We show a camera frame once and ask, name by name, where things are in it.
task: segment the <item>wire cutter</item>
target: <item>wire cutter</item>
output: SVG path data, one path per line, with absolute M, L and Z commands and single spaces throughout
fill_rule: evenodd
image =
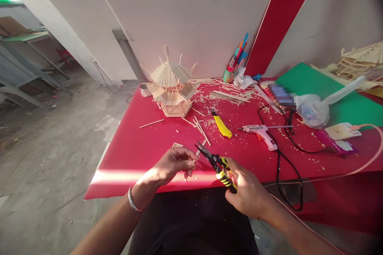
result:
M 226 171 L 231 172 L 230 167 L 224 157 L 219 155 L 211 154 L 210 151 L 206 149 L 199 141 L 198 145 L 195 145 L 196 148 L 206 157 L 210 162 L 213 169 L 217 173 L 215 176 L 229 189 L 232 193 L 237 193 L 236 184 L 227 176 Z

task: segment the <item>concrete floor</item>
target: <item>concrete floor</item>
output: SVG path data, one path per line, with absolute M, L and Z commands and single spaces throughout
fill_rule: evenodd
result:
M 58 80 L 69 85 L 73 96 L 58 92 L 57 99 L 38 97 L 54 100 L 54 110 L 35 108 L 29 113 L 17 107 L 0 114 L 2 255 L 69 254 L 118 200 L 83 201 L 83 196 L 137 83 L 124 83 L 124 89 L 133 90 L 115 95 L 80 67 L 69 75 L 71 80 L 60 75 Z M 252 227 L 261 254 L 296 254 L 272 227 L 257 220 Z M 363 235 L 351 240 L 314 227 L 354 254 L 358 251 L 353 245 L 367 242 Z

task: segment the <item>plastic chair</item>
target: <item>plastic chair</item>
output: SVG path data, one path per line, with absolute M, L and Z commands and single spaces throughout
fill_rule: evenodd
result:
M 56 52 L 57 52 L 57 54 L 59 54 L 61 60 L 63 60 L 63 62 L 65 64 L 67 64 L 67 66 L 70 68 L 70 70 L 74 71 L 73 67 L 69 61 L 69 58 L 73 58 L 73 56 L 70 54 L 70 52 L 68 52 L 67 49 L 65 49 L 65 50 L 56 49 Z
M 13 101 L 15 104 L 18 104 L 19 106 L 21 106 L 21 107 L 23 107 L 25 109 L 28 109 L 28 107 L 26 107 L 22 102 L 14 99 L 14 98 L 8 97 L 5 93 L 15 94 L 15 95 L 17 95 L 19 97 L 22 97 L 23 99 L 29 101 L 30 103 L 34 104 L 35 106 L 38 106 L 39 108 L 42 108 L 43 110 L 50 110 L 50 109 L 52 109 L 52 107 L 50 107 L 49 105 L 43 104 L 43 103 L 39 102 L 38 100 L 34 99 L 30 95 L 28 95 L 28 94 L 22 92 L 21 90 L 19 90 L 19 88 L 15 87 L 15 86 L 12 86 L 11 83 L 9 83 L 7 80 L 5 80 L 2 77 L 0 77 L 0 83 L 5 85 L 3 87 L 0 87 L 0 94 L 5 96 L 7 99 Z

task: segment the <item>silver bracelet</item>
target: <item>silver bracelet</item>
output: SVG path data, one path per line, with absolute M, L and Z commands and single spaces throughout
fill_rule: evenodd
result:
M 133 209 L 135 212 L 141 214 L 141 213 L 144 212 L 144 211 L 141 210 L 141 209 L 138 209 L 138 208 L 134 205 L 134 202 L 133 202 L 133 199 L 132 199 L 132 187 L 133 187 L 133 185 L 131 185 L 131 186 L 129 187 L 129 191 L 128 191 L 128 199 L 129 199 L 129 203 L 130 203 L 130 206 L 132 207 L 132 209 Z

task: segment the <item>green board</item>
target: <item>green board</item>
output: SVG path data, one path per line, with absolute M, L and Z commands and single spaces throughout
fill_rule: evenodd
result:
M 29 35 L 6 37 L 6 38 L 3 38 L 2 40 L 6 42 L 24 42 L 24 41 L 29 41 L 35 38 L 44 37 L 46 35 L 48 35 L 48 32 L 36 32 Z
M 304 63 L 296 65 L 276 82 L 297 96 L 317 94 L 321 100 L 344 87 Z M 328 126 L 342 122 L 349 122 L 353 125 L 383 126 L 383 106 L 357 92 L 351 92 L 340 101 L 330 105 Z

